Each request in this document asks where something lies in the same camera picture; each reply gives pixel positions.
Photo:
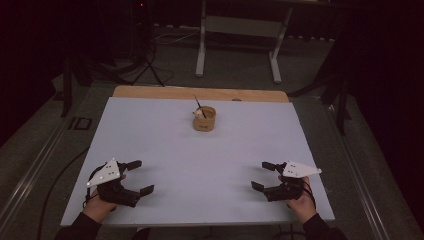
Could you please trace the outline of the wooden table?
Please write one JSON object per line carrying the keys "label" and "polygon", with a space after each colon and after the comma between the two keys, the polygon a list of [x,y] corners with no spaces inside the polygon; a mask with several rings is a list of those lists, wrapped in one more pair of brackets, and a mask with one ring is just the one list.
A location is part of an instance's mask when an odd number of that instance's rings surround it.
{"label": "wooden table", "polygon": [[124,85],[115,88],[113,97],[152,99],[193,99],[197,97],[200,100],[289,102],[284,91]]}

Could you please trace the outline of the thin black pen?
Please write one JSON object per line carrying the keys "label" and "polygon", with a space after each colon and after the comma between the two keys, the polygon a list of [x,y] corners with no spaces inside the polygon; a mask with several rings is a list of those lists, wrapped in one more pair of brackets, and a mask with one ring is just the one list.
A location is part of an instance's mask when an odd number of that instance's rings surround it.
{"label": "thin black pen", "polygon": [[204,112],[204,110],[203,110],[202,106],[200,105],[200,102],[199,102],[199,100],[197,99],[196,95],[193,95],[193,96],[194,96],[194,99],[195,99],[196,104],[197,104],[197,106],[198,106],[198,109],[201,111],[201,113],[202,113],[202,115],[203,115],[203,118],[207,119],[207,116],[206,116],[206,114],[205,114],[205,112]]}

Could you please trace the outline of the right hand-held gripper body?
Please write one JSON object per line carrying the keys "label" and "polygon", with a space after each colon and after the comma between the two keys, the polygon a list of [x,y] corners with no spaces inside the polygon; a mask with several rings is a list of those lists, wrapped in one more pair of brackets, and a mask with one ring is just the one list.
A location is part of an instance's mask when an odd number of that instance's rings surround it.
{"label": "right hand-held gripper body", "polygon": [[264,189],[264,195],[269,202],[298,199],[304,190],[302,178],[322,172],[320,168],[292,161],[276,165],[275,171],[281,176],[281,184]]}

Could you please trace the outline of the round wooden pen holder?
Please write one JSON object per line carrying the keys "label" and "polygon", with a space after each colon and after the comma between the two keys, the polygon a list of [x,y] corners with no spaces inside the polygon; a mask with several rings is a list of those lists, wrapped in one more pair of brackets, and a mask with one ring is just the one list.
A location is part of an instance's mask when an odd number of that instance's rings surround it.
{"label": "round wooden pen holder", "polygon": [[203,106],[202,108],[207,116],[207,119],[196,118],[194,116],[193,128],[196,131],[210,132],[214,129],[215,126],[216,110],[210,106]]}

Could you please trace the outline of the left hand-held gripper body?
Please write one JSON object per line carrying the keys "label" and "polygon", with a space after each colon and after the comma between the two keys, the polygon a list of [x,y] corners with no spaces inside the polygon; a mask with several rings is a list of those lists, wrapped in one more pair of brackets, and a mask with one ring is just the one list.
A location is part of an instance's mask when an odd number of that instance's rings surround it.
{"label": "left hand-held gripper body", "polygon": [[86,183],[87,194],[85,196],[85,202],[87,202],[91,196],[90,189],[95,187],[99,197],[103,201],[135,207],[141,198],[139,192],[127,190],[121,184],[122,176],[127,170],[126,164],[127,163],[120,163],[112,159],[104,165],[97,167]]}

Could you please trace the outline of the person's right hand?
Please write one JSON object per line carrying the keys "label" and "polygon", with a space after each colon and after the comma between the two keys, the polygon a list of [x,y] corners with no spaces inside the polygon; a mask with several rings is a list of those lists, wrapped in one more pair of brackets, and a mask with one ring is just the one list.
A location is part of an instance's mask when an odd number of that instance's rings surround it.
{"label": "person's right hand", "polygon": [[285,203],[294,212],[299,222],[304,224],[317,214],[317,210],[309,178],[303,177],[302,181],[304,184],[302,195],[298,199],[286,200]]}

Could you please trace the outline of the metal floor rail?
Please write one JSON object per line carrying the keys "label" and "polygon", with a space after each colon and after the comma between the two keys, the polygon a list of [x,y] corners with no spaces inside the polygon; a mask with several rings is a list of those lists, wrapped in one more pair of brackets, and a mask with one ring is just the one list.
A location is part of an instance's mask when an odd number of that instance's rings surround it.
{"label": "metal floor rail", "polygon": [[72,116],[68,114],[66,117],[60,117],[54,130],[47,138],[45,144],[32,161],[29,169],[25,172],[22,178],[17,183],[11,196],[6,201],[5,205],[0,210],[0,237],[4,235],[27,196],[31,192],[42,169],[50,159],[56,145],[58,144],[63,132],[69,125]]}
{"label": "metal floor rail", "polygon": [[372,198],[372,195],[366,186],[364,178],[361,174],[359,166],[356,162],[356,159],[353,155],[353,152],[349,146],[347,139],[340,133],[336,125],[336,111],[335,108],[330,106],[324,106],[327,118],[329,119],[333,130],[336,132],[336,137],[342,145],[343,152],[347,158],[348,170],[355,186],[355,190],[358,194],[359,200],[361,202],[362,208],[366,215],[367,221],[371,227],[372,233],[375,240],[392,240],[388,234],[387,228],[385,227],[381,215],[378,212],[375,201]]}

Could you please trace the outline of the person's left hand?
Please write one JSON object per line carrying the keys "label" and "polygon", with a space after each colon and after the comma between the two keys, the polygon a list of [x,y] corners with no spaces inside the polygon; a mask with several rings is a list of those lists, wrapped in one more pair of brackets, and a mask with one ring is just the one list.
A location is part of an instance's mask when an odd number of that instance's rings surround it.
{"label": "person's left hand", "polygon": [[94,190],[86,202],[82,212],[97,223],[102,223],[107,216],[118,207],[116,203],[103,201],[98,191]]}

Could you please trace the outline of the black tripod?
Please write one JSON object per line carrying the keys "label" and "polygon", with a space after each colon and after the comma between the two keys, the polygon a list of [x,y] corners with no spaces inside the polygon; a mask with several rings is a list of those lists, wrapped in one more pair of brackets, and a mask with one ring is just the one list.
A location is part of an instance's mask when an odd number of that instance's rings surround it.
{"label": "black tripod", "polygon": [[147,70],[150,70],[156,82],[164,87],[163,81],[153,67],[157,51],[156,44],[153,41],[154,23],[151,10],[154,0],[129,0],[129,2],[135,63],[141,67],[141,71],[131,84],[134,85]]}

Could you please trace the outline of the white metal stand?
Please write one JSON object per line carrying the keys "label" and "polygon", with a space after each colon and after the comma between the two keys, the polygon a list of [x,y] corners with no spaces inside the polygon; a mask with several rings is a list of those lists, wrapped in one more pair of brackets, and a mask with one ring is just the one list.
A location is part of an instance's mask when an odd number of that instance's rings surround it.
{"label": "white metal stand", "polygon": [[207,32],[238,34],[268,37],[276,40],[276,45],[269,52],[268,58],[273,81],[275,84],[281,84],[282,78],[278,64],[278,55],[288,29],[292,12],[293,8],[289,7],[285,11],[284,18],[281,22],[215,16],[207,13],[207,0],[201,0],[200,41],[195,76],[202,77],[204,75]]}

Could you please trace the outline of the black floor plate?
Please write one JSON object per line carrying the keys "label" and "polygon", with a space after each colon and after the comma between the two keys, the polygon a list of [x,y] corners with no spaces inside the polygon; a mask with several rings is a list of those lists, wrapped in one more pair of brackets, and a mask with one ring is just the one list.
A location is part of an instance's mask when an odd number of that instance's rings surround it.
{"label": "black floor plate", "polygon": [[92,125],[91,118],[73,117],[68,125],[69,130],[89,130]]}

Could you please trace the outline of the black stand leg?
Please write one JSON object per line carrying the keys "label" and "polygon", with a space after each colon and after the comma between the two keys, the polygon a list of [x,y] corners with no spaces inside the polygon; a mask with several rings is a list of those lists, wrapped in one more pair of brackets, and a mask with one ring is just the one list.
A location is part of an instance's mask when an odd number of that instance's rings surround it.
{"label": "black stand leg", "polygon": [[349,81],[343,80],[341,82],[338,110],[337,110],[337,117],[336,117],[336,126],[341,135],[345,135],[344,122],[345,122],[345,115],[346,115],[348,89],[349,89]]}

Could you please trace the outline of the white board sheet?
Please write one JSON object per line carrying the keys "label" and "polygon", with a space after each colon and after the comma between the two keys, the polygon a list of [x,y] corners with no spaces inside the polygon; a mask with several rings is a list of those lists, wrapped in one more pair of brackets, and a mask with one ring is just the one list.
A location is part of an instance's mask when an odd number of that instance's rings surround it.
{"label": "white board sheet", "polygon": [[76,181],[61,223],[81,211],[92,171],[105,162],[142,161],[123,184],[152,194],[136,207],[121,206],[106,219],[109,226],[201,226],[292,222],[284,202],[270,202],[253,182],[278,184],[278,175],[262,168],[314,159],[294,106],[290,103],[213,101],[217,111],[210,132],[194,130],[195,108],[202,99],[164,100],[112,97]]}

